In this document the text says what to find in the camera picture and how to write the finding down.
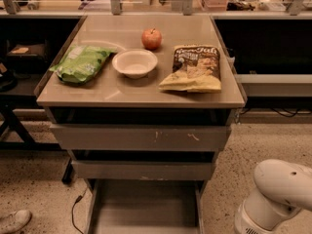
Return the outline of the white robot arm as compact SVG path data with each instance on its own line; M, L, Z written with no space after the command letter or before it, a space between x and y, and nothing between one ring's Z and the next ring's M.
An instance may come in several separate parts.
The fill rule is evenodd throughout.
M274 234L301 210L312 211L312 169L268 159L253 171L254 190L235 213L236 234Z

